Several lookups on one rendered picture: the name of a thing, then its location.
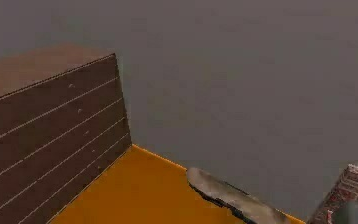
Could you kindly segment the red patterned box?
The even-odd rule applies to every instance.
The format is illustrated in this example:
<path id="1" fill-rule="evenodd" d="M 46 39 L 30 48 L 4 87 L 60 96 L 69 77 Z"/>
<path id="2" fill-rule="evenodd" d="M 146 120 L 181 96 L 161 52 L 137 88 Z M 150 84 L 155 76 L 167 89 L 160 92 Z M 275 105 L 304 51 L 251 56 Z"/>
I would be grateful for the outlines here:
<path id="1" fill-rule="evenodd" d="M 346 202 L 358 202 L 358 166 L 349 164 L 307 224 L 328 224 L 328 217 Z"/>

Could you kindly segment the brown chest of drawers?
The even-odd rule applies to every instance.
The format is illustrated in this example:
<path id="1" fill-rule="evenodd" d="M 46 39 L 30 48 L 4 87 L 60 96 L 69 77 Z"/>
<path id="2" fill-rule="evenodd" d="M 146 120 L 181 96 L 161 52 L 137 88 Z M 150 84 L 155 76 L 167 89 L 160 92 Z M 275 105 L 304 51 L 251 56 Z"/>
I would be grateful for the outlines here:
<path id="1" fill-rule="evenodd" d="M 131 144 L 115 54 L 0 59 L 0 224 L 46 224 Z"/>

